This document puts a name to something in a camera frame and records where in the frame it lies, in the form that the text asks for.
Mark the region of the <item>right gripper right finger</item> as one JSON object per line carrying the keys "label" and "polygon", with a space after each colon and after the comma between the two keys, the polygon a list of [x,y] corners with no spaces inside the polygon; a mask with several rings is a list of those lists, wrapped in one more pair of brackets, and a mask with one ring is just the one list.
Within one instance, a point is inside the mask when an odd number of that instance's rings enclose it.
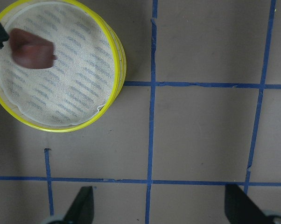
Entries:
{"label": "right gripper right finger", "polygon": [[225,185],[225,216],[231,224],[281,224],[281,216],[265,214],[236,184]]}

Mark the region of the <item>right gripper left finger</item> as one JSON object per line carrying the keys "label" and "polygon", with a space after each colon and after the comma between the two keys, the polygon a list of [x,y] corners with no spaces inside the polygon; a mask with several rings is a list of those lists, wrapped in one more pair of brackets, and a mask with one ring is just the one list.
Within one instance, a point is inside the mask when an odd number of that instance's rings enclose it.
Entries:
{"label": "right gripper left finger", "polygon": [[94,220],[93,187],[81,187],[64,216],[51,216],[44,224],[92,224]]}

